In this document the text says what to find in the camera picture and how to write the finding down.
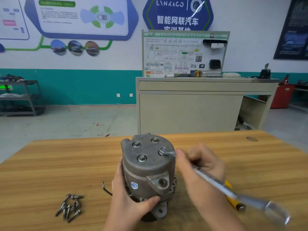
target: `yellow tool handle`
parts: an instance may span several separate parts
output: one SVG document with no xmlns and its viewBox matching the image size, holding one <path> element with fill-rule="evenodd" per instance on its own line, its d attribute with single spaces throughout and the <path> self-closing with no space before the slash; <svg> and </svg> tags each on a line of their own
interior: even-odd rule
<svg viewBox="0 0 308 231">
<path fill-rule="evenodd" d="M 232 189 L 231 184 L 225 180 L 225 186 L 229 187 L 230 189 Z M 240 203 L 239 201 L 232 199 L 230 197 L 227 196 L 227 199 L 229 200 L 229 202 L 240 212 L 243 212 L 246 210 L 246 206 L 245 204 Z"/>
</svg>

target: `person's left hand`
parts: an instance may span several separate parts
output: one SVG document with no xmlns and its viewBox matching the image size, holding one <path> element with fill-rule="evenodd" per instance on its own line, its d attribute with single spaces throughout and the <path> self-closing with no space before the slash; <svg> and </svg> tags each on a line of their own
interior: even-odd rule
<svg viewBox="0 0 308 231">
<path fill-rule="evenodd" d="M 160 200 L 159 196 L 154 196 L 146 201 L 136 203 L 129 197 L 124 185 L 122 158 L 111 184 L 113 196 L 104 227 L 106 231 L 131 231 L 137 222 Z"/>
</svg>

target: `teal wall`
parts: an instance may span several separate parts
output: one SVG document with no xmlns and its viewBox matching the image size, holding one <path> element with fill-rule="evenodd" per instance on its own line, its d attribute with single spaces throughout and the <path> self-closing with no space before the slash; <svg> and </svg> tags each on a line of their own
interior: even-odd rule
<svg viewBox="0 0 308 231">
<path fill-rule="evenodd" d="M 44 104 L 136 104 L 135 77 L 142 77 L 141 70 L 71 70 L 71 69 L 0 69 L 0 74 L 12 74 L 25 79 L 38 80 Z M 243 77 L 258 76 L 260 72 L 238 72 Z M 290 83 L 308 80 L 308 73 L 272 73 L 272 78 L 289 74 Z M 35 93 L 36 86 L 29 86 Z M 14 86 L 13 93 L 22 94 L 21 86 Z"/>
</svg>

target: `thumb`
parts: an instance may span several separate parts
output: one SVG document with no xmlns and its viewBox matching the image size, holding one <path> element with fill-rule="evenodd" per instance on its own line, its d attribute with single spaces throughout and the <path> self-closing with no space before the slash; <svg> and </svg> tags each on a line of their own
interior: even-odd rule
<svg viewBox="0 0 308 231">
<path fill-rule="evenodd" d="M 152 210 L 159 202 L 159 200 L 160 200 L 159 196 L 154 196 L 152 198 L 149 198 L 148 200 L 137 203 L 138 210 L 141 213 L 141 216 L 144 216 L 146 213 Z"/>
<path fill-rule="evenodd" d="M 176 163 L 186 184 L 193 182 L 198 178 L 198 175 L 193 171 L 190 160 L 185 152 L 180 148 L 176 150 Z"/>
</svg>

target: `wooden tabletop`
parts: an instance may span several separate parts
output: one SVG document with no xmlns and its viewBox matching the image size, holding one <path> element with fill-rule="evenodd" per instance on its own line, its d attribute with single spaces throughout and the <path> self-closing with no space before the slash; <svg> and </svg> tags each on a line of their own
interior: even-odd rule
<svg viewBox="0 0 308 231">
<path fill-rule="evenodd" d="M 235 190 L 287 208 L 292 215 L 287 230 L 308 229 L 308 155 L 299 149 L 260 130 L 163 136 L 175 148 L 208 144 L 226 163 Z M 111 200 L 102 181 L 111 190 L 124 138 L 33 141 L 0 164 L 0 230 L 101 231 Z M 140 222 L 137 230 L 209 230 L 191 204 L 178 169 L 176 174 L 177 189 L 166 219 Z M 83 214 L 69 224 L 55 217 L 67 193 L 85 196 Z M 235 212 L 249 230 L 282 230 L 253 208 Z"/>
</svg>

